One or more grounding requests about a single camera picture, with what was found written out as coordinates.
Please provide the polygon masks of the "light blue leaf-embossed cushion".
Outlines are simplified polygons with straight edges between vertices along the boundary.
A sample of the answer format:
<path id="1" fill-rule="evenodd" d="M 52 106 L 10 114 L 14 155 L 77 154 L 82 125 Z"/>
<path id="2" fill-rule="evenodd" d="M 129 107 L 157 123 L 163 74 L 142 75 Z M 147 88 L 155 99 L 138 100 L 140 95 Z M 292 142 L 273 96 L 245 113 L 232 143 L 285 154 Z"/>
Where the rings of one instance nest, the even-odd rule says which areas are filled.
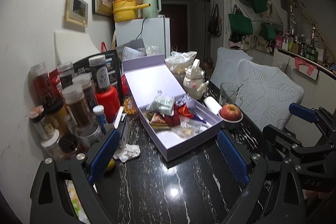
<path id="1" fill-rule="evenodd" d="M 300 104 L 304 89 L 278 67 L 253 62 L 242 50 L 220 47 L 210 81 L 220 88 L 230 83 L 239 89 L 240 109 L 260 129 L 271 124 L 282 130 L 290 120 L 289 105 Z"/>

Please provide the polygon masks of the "clear glass mug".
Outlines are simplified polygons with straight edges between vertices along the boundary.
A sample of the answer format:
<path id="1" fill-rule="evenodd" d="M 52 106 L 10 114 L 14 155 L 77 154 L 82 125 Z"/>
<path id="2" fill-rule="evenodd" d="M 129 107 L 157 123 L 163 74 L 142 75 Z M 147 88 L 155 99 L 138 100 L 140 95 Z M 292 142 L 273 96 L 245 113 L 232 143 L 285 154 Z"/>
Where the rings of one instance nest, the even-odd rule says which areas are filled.
<path id="1" fill-rule="evenodd" d="M 219 104 L 233 104 L 237 107 L 242 105 L 243 99 L 239 96 L 239 87 L 233 83 L 222 83 L 220 85 Z"/>

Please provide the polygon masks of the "red apple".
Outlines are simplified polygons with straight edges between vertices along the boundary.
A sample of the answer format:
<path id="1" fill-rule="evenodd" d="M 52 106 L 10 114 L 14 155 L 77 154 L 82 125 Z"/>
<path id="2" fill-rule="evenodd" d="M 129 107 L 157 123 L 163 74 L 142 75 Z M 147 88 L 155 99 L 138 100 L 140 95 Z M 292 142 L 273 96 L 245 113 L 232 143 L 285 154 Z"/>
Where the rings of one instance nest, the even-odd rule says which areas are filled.
<path id="1" fill-rule="evenodd" d="M 242 117 L 240 109 L 234 104 L 224 105 L 221 108 L 219 115 L 228 121 L 238 121 Z"/>

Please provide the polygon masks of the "black printed snack bag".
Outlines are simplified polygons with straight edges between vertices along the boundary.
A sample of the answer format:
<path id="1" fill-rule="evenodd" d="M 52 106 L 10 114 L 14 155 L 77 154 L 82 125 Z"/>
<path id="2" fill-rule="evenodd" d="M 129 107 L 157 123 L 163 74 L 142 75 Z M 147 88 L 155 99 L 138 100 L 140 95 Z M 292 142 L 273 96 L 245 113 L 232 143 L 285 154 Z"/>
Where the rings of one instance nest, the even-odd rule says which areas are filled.
<path id="1" fill-rule="evenodd" d="M 107 52 L 103 52 L 106 58 L 106 66 L 108 68 L 108 76 L 109 82 L 111 86 L 114 86 L 117 89 L 118 97 L 120 102 L 123 100 L 123 91 L 122 91 L 122 83 L 121 83 L 121 69 L 120 62 L 118 59 L 117 51 L 111 50 Z M 80 75 L 83 73 L 90 73 L 90 67 L 88 59 L 91 56 L 85 57 L 79 61 L 76 61 L 73 64 L 75 75 Z"/>

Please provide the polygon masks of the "clear zip bag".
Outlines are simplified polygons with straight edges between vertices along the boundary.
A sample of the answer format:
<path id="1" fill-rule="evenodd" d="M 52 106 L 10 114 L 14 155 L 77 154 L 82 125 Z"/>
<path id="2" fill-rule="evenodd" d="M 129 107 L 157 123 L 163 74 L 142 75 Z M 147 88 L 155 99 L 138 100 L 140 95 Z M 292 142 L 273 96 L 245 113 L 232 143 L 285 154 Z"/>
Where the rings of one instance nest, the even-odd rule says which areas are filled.
<path id="1" fill-rule="evenodd" d="M 180 124 L 173 127 L 172 131 L 183 139 L 191 138 L 209 128 L 208 124 L 203 123 L 202 121 L 197 121 L 183 116 L 180 116 L 179 119 Z"/>

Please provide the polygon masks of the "red plastic container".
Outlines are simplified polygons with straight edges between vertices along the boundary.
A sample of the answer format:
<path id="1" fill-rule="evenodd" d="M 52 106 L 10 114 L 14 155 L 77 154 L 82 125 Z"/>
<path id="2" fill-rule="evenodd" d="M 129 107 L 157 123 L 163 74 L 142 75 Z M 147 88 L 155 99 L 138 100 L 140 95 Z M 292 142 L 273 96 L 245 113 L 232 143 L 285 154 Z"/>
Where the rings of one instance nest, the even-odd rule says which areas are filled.
<path id="1" fill-rule="evenodd" d="M 104 113 L 108 123 L 112 123 L 120 110 L 117 89 L 114 86 L 110 86 L 108 91 L 100 93 L 96 92 L 96 98 L 98 104 L 104 106 Z"/>

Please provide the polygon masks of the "lavender open gift box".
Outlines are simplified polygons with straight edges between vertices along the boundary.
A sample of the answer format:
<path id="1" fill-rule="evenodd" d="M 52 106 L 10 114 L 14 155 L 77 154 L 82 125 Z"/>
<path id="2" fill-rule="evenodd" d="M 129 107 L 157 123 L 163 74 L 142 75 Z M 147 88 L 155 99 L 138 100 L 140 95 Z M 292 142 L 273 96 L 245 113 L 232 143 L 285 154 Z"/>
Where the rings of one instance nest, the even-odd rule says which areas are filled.
<path id="1" fill-rule="evenodd" d="M 166 161 L 217 136 L 221 119 L 187 96 L 164 55 L 126 60 L 122 67 L 140 120 Z"/>

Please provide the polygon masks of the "green tote bag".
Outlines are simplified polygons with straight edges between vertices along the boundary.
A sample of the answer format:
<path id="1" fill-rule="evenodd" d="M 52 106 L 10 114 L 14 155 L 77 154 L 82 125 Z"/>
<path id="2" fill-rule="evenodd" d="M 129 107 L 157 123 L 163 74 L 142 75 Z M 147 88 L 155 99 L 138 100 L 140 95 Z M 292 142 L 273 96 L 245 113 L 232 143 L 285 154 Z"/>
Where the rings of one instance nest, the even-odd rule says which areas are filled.
<path id="1" fill-rule="evenodd" d="M 230 21 L 231 31 L 241 35 L 252 35 L 253 26 L 250 18 L 245 17 L 242 11 L 237 5 L 234 5 L 234 9 L 231 14 L 228 14 Z"/>

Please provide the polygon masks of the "colourful oatmeal snack bag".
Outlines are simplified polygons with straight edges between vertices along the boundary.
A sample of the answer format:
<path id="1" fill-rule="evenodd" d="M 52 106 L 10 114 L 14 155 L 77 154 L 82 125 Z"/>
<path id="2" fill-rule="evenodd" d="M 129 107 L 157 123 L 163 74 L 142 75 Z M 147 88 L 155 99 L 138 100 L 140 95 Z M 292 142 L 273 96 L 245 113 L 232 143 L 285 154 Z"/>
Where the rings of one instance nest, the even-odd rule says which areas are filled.
<path id="1" fill-rule="evenodd" d="M 166 123 L 164 117 L 156 112 L 145 112 L 144 117 L 154 130 L 167 130 L 171 127 Z"/>

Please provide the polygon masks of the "white mini fridge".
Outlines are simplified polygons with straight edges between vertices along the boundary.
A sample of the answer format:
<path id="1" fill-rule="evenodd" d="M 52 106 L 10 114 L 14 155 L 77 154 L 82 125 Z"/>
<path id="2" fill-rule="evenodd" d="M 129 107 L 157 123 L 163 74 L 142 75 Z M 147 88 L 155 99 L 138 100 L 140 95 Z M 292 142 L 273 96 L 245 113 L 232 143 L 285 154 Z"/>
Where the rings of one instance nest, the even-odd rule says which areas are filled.
<path id="1" fill-rule="evenodd" d="M 154 47 L 165 57 L 171 54 L 170 18 L 146 18 L 115 23 L 116 42 L 123 46 L 142 39 L 145 47 Z"/>

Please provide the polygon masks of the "white leaf-print fabric pouch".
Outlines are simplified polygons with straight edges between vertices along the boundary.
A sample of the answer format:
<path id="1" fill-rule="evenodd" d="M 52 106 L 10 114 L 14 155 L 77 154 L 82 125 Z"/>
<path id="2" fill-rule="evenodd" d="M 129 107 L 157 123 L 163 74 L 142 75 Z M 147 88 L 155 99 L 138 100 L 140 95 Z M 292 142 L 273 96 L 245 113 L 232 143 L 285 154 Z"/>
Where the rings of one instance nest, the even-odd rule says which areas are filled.
<path id="1" fill-rule="evenodd" d="M 146 107 L 146 110 L 172 116 L 174 104 L 175 99 L 173 97 L 166 96 L 161 91 L 158 91 L 153 101 Z"/>

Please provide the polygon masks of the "yellow pot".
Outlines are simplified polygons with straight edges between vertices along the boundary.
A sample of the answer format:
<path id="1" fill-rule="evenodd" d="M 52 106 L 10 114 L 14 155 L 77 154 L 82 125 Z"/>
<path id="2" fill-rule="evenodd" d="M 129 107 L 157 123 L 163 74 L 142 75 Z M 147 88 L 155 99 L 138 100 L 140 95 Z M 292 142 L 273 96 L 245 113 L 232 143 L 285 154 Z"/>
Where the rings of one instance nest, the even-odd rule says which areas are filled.
<path id="1" fill-rule="evenodd" d="M 149 3 L 138 5 L 136 0 L 115 0 L 112 3 L 115 22 L 137 19 L 137 11 L 150 7 Z"/>

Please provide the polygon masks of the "crumpled white tissue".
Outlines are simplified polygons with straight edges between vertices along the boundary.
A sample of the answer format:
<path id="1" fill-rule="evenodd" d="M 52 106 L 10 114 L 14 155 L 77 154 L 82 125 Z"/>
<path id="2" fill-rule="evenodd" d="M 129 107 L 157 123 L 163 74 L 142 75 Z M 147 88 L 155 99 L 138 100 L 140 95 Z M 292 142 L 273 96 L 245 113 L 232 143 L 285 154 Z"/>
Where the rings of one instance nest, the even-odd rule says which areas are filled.
<path id="1" fill-rule="evenodd" d="M 120 162 L 125 163 L 131 159 L 135 159 L 141 153 L 140 147 L 137 144 L 126 144 L 125 147 L 118 149 L 114 155 L 113 159 L 120 160 Z"/>

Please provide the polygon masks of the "wall intercom panel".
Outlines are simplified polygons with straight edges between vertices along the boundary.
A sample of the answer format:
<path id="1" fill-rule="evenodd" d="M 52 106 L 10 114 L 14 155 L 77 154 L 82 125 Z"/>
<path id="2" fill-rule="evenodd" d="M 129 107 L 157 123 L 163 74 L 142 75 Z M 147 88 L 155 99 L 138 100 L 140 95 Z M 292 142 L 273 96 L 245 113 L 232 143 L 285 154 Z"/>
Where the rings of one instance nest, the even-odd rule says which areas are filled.
<path id="1" fill-rule="evenodd" d="M 88 3 L 83 0 L 66 0 L 64 21 L 88 27 Z"/>

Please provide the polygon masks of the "lavender drawstring cloth pouch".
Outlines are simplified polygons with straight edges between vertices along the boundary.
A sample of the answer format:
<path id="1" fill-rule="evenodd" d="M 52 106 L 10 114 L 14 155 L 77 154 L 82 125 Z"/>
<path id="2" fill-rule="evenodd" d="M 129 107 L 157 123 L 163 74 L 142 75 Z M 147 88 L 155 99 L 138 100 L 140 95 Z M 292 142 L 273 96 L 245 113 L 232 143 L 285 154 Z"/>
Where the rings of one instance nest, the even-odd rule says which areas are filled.
<path id="1" fill-rule="evenodd" d="M 175 104 L 179 107 L 186 105 L 188 109 L 192 109 L 195 106 L 193 97 L 188 94 L 185 94 L 183 98 L 178 100 Z"/>

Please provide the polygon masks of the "small red snack packet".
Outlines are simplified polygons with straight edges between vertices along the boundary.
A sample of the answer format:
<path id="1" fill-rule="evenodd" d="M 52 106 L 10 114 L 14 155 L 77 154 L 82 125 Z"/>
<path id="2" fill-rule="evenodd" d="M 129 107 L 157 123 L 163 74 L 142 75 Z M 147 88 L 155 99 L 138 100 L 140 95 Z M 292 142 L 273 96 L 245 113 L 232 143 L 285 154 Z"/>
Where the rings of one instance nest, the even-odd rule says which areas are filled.
<path id="1" fill-rule="evenodd" d="M 189 108 L 185 103 L 181 107 L 179 107 L 178 112 L 180 115 L 189 119 L 192 119 L 194 117 L 193 113 L 189 111 Z"/>

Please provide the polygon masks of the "yellow-green fruit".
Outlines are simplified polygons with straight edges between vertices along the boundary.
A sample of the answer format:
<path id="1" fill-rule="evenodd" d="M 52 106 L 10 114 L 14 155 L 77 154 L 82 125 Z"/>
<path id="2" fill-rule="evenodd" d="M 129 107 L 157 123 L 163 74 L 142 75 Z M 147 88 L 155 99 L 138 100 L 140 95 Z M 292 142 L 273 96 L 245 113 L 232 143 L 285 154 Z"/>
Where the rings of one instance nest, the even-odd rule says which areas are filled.
<path id="1" fill-rule="evenodd" d="M 112 170 L 114 166 L 115 166 L 114 159 L 111 159 L 105 171 L 107 172 L 107 171 Z"/>

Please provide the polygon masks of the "dark red fuzzy yarn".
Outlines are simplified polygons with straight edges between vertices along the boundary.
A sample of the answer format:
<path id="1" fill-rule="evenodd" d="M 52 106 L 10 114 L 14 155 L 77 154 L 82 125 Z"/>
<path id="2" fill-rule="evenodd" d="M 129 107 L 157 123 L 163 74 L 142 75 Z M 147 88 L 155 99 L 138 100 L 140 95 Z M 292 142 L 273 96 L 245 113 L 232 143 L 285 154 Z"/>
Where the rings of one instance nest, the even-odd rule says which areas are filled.
<path id="1" fill-rule="evenodd" d="M 181 123 L 178 110 L 174 110 L 172 116 L 165 115 L 164 120 L 169 127 L 179 126 Z"/>

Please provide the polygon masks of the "brown spice jar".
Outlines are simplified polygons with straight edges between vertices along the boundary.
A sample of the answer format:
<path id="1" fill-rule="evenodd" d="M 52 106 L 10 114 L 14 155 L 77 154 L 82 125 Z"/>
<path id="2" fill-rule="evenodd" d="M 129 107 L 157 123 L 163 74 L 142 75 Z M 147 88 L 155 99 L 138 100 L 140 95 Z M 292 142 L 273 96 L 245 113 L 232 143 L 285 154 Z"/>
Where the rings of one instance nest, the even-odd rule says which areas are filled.
<path id="1" fill-rule="evenodd" d="M 80 84 L 66 87 L 63 98 L 78 127 L 86 127 L 92 122 L 93 118 Z"/>

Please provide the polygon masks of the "white cartoon teapot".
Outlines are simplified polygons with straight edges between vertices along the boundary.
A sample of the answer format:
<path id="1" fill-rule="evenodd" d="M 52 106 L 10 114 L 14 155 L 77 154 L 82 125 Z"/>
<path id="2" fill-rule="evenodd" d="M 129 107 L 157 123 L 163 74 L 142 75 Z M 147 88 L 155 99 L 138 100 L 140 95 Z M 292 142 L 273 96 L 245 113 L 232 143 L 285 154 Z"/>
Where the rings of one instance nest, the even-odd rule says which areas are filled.
<path id="1" fill-rule="evenodd" d="M 200 100 L 208 85 L 209 80 L 205 80 L 205 72 L 200 67 L 200 60 L 195 59 L 193 64 L 185 69 L 183 88 L 190 97 Z"/>

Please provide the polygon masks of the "blue white medicine box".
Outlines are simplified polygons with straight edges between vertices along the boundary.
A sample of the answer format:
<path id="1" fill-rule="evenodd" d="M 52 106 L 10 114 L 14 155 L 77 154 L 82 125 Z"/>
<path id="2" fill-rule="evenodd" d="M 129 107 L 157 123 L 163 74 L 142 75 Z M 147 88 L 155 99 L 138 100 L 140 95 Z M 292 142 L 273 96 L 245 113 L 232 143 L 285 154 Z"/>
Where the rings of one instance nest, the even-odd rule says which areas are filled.
<path id="1" fill-rule="evenodd" d="M 120 143 L 118 149 L 125 148 L 126 144 L 129 141 L 129 118 L 127 114 L 123 111 L 123 107 L 121 106 L 114 118 L 113 125 L 115 129 L 120 133 Z"/>

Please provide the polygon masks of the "mint green kettle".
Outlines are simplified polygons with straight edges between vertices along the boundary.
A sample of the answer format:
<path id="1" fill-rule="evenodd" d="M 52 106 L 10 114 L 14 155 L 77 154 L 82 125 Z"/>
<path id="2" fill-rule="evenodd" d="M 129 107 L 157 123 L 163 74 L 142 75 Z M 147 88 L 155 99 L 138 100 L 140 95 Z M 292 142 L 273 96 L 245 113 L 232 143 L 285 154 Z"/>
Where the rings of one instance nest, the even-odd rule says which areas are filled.
<path id="1" fill-rule="evenodd" d="M 149 7 L 142 9 L 143 18 L 157 18 L 161 12 L 161 0 L 142 0 L 143 4 L 149 4 Z"/>

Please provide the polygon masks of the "blue tube white cap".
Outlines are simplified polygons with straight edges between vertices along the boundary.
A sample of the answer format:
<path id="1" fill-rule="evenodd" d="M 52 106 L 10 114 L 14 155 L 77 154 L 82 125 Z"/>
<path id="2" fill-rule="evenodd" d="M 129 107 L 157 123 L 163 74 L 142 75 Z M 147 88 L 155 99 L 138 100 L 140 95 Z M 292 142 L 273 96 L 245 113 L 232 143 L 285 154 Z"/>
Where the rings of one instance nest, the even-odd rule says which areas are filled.
<path id="1" fill-rule="evenodd" d="M 103 134 L 106 134 L 106 129 L 105 129 L 105 125 L 108 124 L 108 121 L 106 119 L 106 115 L 104 113 L 104 106 L 102 105 L 96 105 L 93 108 L 93 113 L 96 117 L 96 121 L 98 122 Z"/>

